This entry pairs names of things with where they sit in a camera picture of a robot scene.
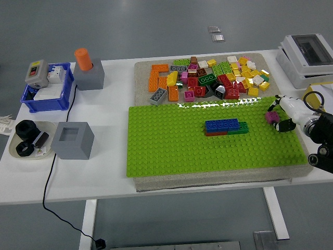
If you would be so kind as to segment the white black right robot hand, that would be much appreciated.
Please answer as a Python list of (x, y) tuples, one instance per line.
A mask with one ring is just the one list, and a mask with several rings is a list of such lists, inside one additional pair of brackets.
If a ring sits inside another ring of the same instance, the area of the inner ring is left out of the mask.
[(303, 133), (310, 136), (310, 132), (314, 128), (319, 116), (306, 107), (304, 101), (299, 98), (288, 97), (285, 95), (276, 95), (275, 101), (271, 104), (267, 111), (272, 111), (275, 106), (280, 106), (287, 114), (289, 119), (283, 121), (274, 121), (273, 127), (278, 132), (289, 132), (299, 125)]

